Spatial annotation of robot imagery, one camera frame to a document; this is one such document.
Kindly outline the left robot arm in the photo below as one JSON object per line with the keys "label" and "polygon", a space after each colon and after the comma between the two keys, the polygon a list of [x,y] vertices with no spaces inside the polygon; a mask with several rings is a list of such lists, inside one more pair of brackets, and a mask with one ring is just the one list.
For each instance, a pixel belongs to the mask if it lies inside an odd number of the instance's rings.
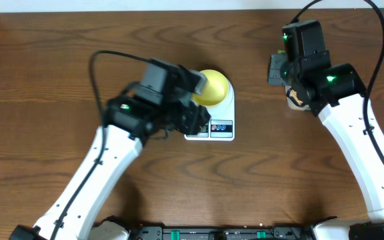
{"label": "left robot arm", "polygon": [[16,226],[10,239],[87,239],[97,214],[147,140],[161,129],[192,135],[210,114],[194,102],[208,78],[152,59],[143,79],[108,100],[88,154],[54,205],[32,227]]}

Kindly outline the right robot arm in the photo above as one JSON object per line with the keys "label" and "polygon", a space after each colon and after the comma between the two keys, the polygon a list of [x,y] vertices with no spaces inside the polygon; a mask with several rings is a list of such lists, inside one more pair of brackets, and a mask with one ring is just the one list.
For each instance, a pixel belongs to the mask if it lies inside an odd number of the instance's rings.
{"label": "right robot arm", "polygon": [[362,192],[369,218],[330,217],[312,224],[304,239],[384,239],[384,134],[366,87],[349,63],[332,65],[320,22],[282,28],[285,50],[271,56],[267,82],[285,86],[291,109],[310,111],[341,148]]}

